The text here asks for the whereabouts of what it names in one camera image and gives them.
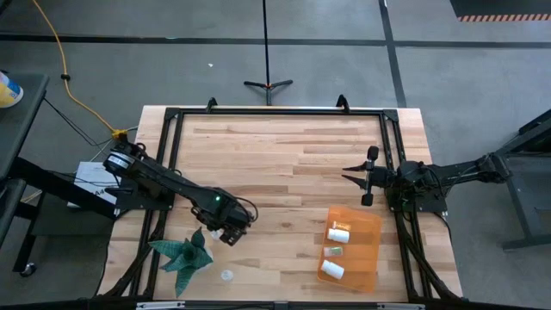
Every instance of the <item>caster wheel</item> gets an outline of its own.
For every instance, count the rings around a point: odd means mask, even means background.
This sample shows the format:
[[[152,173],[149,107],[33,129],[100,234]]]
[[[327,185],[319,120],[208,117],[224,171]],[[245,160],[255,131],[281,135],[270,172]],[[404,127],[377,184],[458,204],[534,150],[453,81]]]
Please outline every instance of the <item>caster wheel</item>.
[[[19,276],[29,277],[32,276],[35,271],[36,265],[34,265],[34,263],[28,263],[27,266],[25,266],[25,270],[19,273]]]

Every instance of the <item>green plant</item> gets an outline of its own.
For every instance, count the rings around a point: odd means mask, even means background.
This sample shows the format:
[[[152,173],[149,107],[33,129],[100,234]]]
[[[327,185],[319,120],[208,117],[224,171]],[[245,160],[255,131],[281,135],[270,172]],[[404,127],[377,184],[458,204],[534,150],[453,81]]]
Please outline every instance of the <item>green plant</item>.
[[[213,262],[213,259],[205,251],[205,237],[201,228],[183,241],[159,240],[152,241],[149,245],[157,252],[170,258],[170,261],[160,269],[171,272],[177,271],[176,297],[180,296],[188,287],[191,276],[200,268]]]

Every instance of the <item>orange tray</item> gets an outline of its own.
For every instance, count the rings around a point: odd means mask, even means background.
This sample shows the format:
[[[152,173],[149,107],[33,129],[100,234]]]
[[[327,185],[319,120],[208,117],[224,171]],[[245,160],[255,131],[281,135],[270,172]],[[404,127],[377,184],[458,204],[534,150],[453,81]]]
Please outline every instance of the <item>orange tray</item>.
[[[327,233],[333,228],[333,221],[350,225],[349,243],[329,240]],[[381,217],[366,211],[347,207],[330,207],[325,223],[324,243],[319,255],[318,280],[331,282],[362,292],[373,292],[377,278],[377,256],[381,242]],[[326,246],[341,246],[343,255],[325,257]],[[321,264],[328,260],[344,268],[343,277],[338,280],[321,270]]]

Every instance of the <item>concrete floor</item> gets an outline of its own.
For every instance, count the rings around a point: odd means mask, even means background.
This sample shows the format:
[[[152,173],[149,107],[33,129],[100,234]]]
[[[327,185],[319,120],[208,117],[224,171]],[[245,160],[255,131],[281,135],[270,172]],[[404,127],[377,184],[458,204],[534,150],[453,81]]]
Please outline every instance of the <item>concrete floor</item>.
[[[61,34],[186,38],[262,38],[262,6],[253,0],[50,0],[44,10]],[[387,0],[395,40],[551,41],[550,22],[460,23],[445,0]],[[269,31],[280,39],[384,39],[376,0],[268,0]],[[49,34],[31,2],[15,1],[0,32]],[[242,81],[263,82],[258,45],[64,44],[73,93],[117,127],[138,123],[146,104],[263,105]],[[387,49],[377,46],[271,46],[272,80],[294,84],[276,105],[396,107]],[[548,49],[398,48],[407,106],[421,108],[437,164],[477,158],[500,147],[550,108]],[[0,41],[0,67],[42,72],[47,97],[105,140],[108,132],[66,97],[53,43]],[[23,148],[47,169],[74,171],[96,153],[43,106]],[[505,186],[463,184],[452,191],[449,222],[464,294],[472,301],[551,307],[551,246],[504,253],[522,236]],[[16,221],[0,253],[0,304],[90,297],[108,238],[41,238],[39,265],[22,279],[10,272],[26,223]]]

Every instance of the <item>blue and yellow object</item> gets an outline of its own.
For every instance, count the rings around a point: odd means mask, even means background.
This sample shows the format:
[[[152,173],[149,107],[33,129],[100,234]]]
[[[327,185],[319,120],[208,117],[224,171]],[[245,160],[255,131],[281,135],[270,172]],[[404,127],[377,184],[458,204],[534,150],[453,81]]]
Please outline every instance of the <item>blue and yellow object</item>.
[[[0,72],[0,109],[9,108],[23,98],[23,88]]]

